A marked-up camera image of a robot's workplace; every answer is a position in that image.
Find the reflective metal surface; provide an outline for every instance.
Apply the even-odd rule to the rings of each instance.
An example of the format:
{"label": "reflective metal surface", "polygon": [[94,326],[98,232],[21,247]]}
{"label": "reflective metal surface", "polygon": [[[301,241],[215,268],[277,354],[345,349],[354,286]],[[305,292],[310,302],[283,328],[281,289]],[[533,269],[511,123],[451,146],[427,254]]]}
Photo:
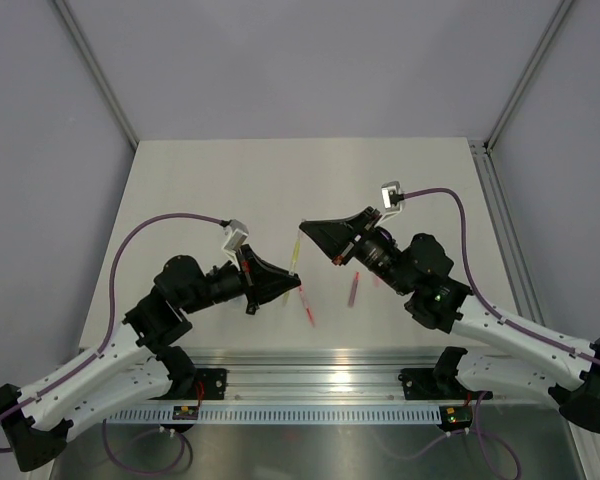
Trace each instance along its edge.
{"label": "reflective metal surface", "polygon": [[[524,480],[583,479],[566,435],[565,423],[550,410],[534,406],[485,406],[483,427],[498,433],[518,453]],[[114,449],[146,427],[110,426]],[[198,425],[186,433],[194,462],[171,479],[253,480],[476,480],[491,479],[477,439],[443,441],[425,456],[404,461],[397,456],[420,450],[441,435],[433,426],[216,426]],[[137,468],[161,468],[174,458],[176,440],[164,434],[145,438],[120,459]],[[489,446],[503,473],[513,477],[512,461]],[[54,480],[136,479],[105,458],[100,428],[71,443],[56,461]]]}

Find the gray wall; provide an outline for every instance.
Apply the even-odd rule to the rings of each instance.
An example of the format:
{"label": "gray wall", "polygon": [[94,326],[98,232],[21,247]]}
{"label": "gray wall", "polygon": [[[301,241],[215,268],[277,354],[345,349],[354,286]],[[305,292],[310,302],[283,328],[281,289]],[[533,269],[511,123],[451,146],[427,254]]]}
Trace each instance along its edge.
{"label": "gray wall", "polygon": [[68,0],[143,140],[484,138],[558,0]]}
{"label": "gray wall", "polygon": [[600,336],[600,0],[576,2],[496,146],[549,321]]}
{"label": "gray wall", "polygon": [[49,5],[0,0],[0,385],[76,353],[131,159]]}

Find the robotic arm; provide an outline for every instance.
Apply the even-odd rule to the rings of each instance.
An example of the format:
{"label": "robotic arm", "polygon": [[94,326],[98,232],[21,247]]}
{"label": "robotic arm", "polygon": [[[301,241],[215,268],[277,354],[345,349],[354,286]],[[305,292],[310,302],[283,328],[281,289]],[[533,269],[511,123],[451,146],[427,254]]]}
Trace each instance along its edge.
{"label": "robotic arm", "polygon": [[[436,239],[415,235],[400,250],[379,225],[402,210],[405,199],[427,193],[454,197],[462,219],[463,261],[470,285],[451,277],[453,261]],[[398,182],[382,188],[386,213],[367,207],[350,218],[305,221],[300,229],[335,265],[357,259],[398,295],[411,294],[405,309],[429,329],[479,340],[515,359],[484,357],[449,347],[433,375],[448,395],[496,391],[533,398],[557,408],[567,420],[600,433],[600,338],[594,343],[542,327],[489,303],[468,269],[466,221],[459,197],[448,189],[403,194]]]}
{"label": "robotic arm", "polygon": [[192,328],[185,313],[245,295],[246,313],[253,315],[300,285],[297,275],[265,262],[244,244],[244,225],[233,220],[226,229],[223,250],[231,261],[205,275],[193,257],[172,258],[104,348],[86,350],[25,387],[0,387],[0,414],[12,411],[1,424],[20,470],[56,458],[67,442],[127,405],[189,392],[196,368],[180,347],[171,346]]}

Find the cable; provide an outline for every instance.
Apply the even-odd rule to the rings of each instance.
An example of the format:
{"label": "cable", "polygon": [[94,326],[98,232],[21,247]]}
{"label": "cable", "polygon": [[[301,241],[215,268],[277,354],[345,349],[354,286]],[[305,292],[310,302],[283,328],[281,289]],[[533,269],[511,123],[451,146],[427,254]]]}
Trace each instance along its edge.
{"label": "cable", "polygon": [[503,320],[504,324],[509,326],[510,328],[513,328],[514,330],[524,333],[525,335],[527,335],[531,338],[534,338],[536,340],[539,340],[547,345],[551,345],[552,347],[562,350],[563,352],[567,352],[569,355],[572,355],[574,357],[580,357],[588,362],[591,362],[595,365],[600,366],[600,359],[598,359],[598,358],[592,357],[591,355],[588,355],[584,352],[579,352],[577,349],[570,347],[568,345],[565,345],[564,343],[558,342],[558,341],[553,340],[552,338],[546,337],[540,333],[536,333],[532,330],[529,330],[528,328],[525,328],[522,325],[518,325],[517,323],[509,320],[508,318],[503,318],[503,315],[500,312],[498,312],[498,310],[496,310],[487,301],[487,299],[484,297],[484,295],[482,295],[482,293],[478,289],[478,285],[476,284],[476,282],[473,278],[473,275],[471,274],[471,269],[469,268],[469,255],[467,253],[467,217],[465,214],[464,205],[462,204],[462,200],[460,200],[460,197],[458,196],[458,194],[449,188],[438,187],[438,188],[427,188],[425,190],[418,190],[418,191],[410,192],[410,193],[404,193],[404,194],[402,194],[402,199],[409,200],[411,198],[421,197],[423,195],[430,195],[433,193],[446,193],[447,195],[450,195],[455,200],[456,205],[458,206],[458,210],[460,212],[462,263],[464,265],[464,270],[467,275],[467,279],[469,280],[469,285],[471,285],[471,289],[473,290],[474,295],[476,296],[478,301],[484,306],[484,308],[486,308],[487,311],[491,315],[496,317],[498,320]]}
{"label": "cable", "polygon": [[[484,396],[486,395],[486,393],[487,392],[482,392],[480,394],[480,397],[478,398],[478,401],[476,402],[475,413],[474,413],[475,428],[453,430],[451,432],[447,432],[444,435],[441,435],[441,436],[431,440],[427,445],[425,445],[421,450],[414,453],[413,455],[398,455],[397,453],[394,453],[391,450],[389,450],[389,448],[387,448],[387,446],[382,443],[382,441],[378,437],[378,434],[375,432],[375,430],[371,430],[371,434],[375,438],[378,446],[384,451],[385,454],[387,454],[389,457],[391,457],[395,460],[402,460],[405,462],[417,460],[418,458],[424,456],[433,447],[438,445],[440,442],[446,440],[447,438],[451,438],[453,436],[463,435],[463,434],[464,435],[468,435],[468,434],[476,435],[478,437],[478,443],[480,444],[480,452],[482,453],[482,456],[484,457],[484,460],[485,460],[487,466],[489,467],[489,470],[491,470],[491,473],[493,473],[499,480],[520,480],[520,478],[522,477],[522,464],[520,463],[520,458],[518,457],[516,452],[513,450],[513,447],[511,447],[511,445],[509,445],[502,437],[496,435],[495,433],[485,432],[480,428],[480,418],[479,418],[478,412],[480,410],[482,400],[484,399]],[[499,443],[507,452],[509,452],[509,455],[511,455],[511,458],[513,459],[513,461],[516,465],[515,477],[513,477],[512,479],[509,479],[509,478],[503,476],[498,471],[498,469],[493,464],[491,457],[487,453],[486,445],[484,443],[484,438],[488,438],[489,440],[493,440],[493,441]]]}
{"label": "cable", "polygon": [[157,476],[164,475],[166,473],[171,472],[174,468],[176,468],[178,466],[178,464],[184,457],[185,448],[187,448],[187,450],[190,453],[190,462],[189,462],[187,468],[191,466],[191,463],[193,463],[193,448],[191,447],[191,443],[189,442],[189,440],[187,440],[187,438],[185,438],[184,435],[182,435],[179,432],[176,432],[175,430],[171,430],[171,432],[173,434],[175,434],[175,436],[178,438],[178,440],[180,440],[180,451],[178,452],[178,455],[176,456],[176,458],[173,462],[171,462],[165,468],[161,468],[159,470],[140,470],[140,469],[125,465],[120,460],[118,460],[115,452],[113,450],[111,450],[111,446],[109,445],[109,440],[107,439],[107,421],[106,420],[104,420],[102,422],[102,443],[104,445],[104,451],[107,453],[107,457],[109,457],[109,460],[111,460],[111,462],[116,467],[124,470],[125,472],[133,473],[135,475],[141,475],[143,477],[157,477]]}
{"label": "cable", "polygon": [[[140,225],[138,225],[136,228],[131,230],[131,232],[129,232],[129,234],[125,237],[125,239],[120,244],[120,247],[118,247],[118,250],[117,250],[115,256],[113,257],[113,262],[111,264],[111,271],[109,273],[109,321],[107,324],[107,333],[105,334],[104,339],[100,343],[100,346],[96,349],[97,353],[90,355],[89,357],[87,357],[84,360],[84,362],[82,362],[80,365],[78,365],[73,370],[68,372],[66,375],[63,375],[55,382],[50,383],[48,386],[46,386],[45,388],[43,388],[42,390],[37,392],[38,398],[42,397],[43,395],[46,395],[54,388],[58,387],[59,385],[62,385],[64,382],[66,382],[70,378],[77,375],[85,367],[87,367],[90,363],[92,363],[96,358],[98,358],[98,355],[100,353],[102,353],[102,351],[106,348],[106,346],[109,343],[109,340],[111,340],[111,337],[113,336],[113,327],[115,324],[115,316],[116,316],[115,279],[116,279],[116,272],[118,269],[118,264],[120,263],[120,258],[122,257],[122,253],[124,252],[127,245],[129,245],[129,242],[131,242],[133,237],[135,237],[138,234],[138,232],[140,232],[142,229],[144,229],[144,228],[148,227],[149,225],[152,225],[156,222],[160,222],[162,220],[168,220],[168,219],[172,219],[172,218],[186,218],[186,219],[190,219],[190,220],[201,220],[203,222],[215,223],[220,226],[223,226],[225,224],[225,222],[223,220],[213,218],[213,217],[207,217],[205,215],[198,215],[195,213],[167,213],[164,215],[158,215],[156,217],[152,217],[148,220],[145,220]],[[3,413],[0,414],[0,422],[2,420],[4,420],[5,418],[9,417],[10,415],[12,415],[13,413],[15,413],[19,410],[22,410],[24,407],[26,407],[27,405],[30,405],[34,401],[35,401],[35,399],[33,397],[30,397],[30,398],[27,398],[26,400],[23,400],[23,401],[17,403],[16,405],[9,408],[8,410],[5,410]],[[9,453],[11,451],[12,451],[12,449],[9,447],[6,447],[6,448],[0,447],[0,453]]]}

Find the metal beam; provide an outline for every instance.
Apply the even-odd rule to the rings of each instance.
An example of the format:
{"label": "metal beam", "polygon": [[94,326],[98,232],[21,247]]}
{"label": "metal beam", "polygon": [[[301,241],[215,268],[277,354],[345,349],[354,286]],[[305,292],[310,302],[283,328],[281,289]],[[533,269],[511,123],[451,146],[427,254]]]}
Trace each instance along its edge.
{"label": "metal beam", "polygon": [[515,112],[531,81],[535,78],[535,74],[546,58],[549,48],[551,45],[553,45],[575,3],[576,0],[561,0],[555,12],[553,12],[553,16],[551,17],[549,24],[545,28],[544,32],[542,32],[542,36],[534,48],[531,58],[529,58],[529,61],[525,65],[522,75],[520,75],[520,78],[518,78],[518,81],[516,82],[511,95],[507,99],[507,102],[502,109],[495,126],[491,130],[491,133],[489,133],[489,137],[486,142],[487,151],[489,153],[493,151],[496,143],[498,143],[498,139],[511,120],[512,114]]}
{"label": "metal beam", "polygon": [[66,0],[49,0],[49,4],[58,15],[58,18],[61,20],[61,23],[67,31],[71,42],[87,67],[87,70],[89,70],[89,73],[95,81],[95,84],[102,94],[102,98],[107,104],[107,107],[113,115],[116,123],[120,127],[120,130],[124,136],[127,137],[129,145],[131,145],[131,148],[133,148],[134,151],[137,150],[139,142],[138,136],[136,135],[133,126],[129,122],[127,115],[120,106],[120,102],[113,92],[111,85],[104,76],[102,68],[98,64],[98,61],[96,60],[96,57],[89,46],[87,37],[82,31],[82,28],[80,28],[80,24],[78,23],[71,6]]}

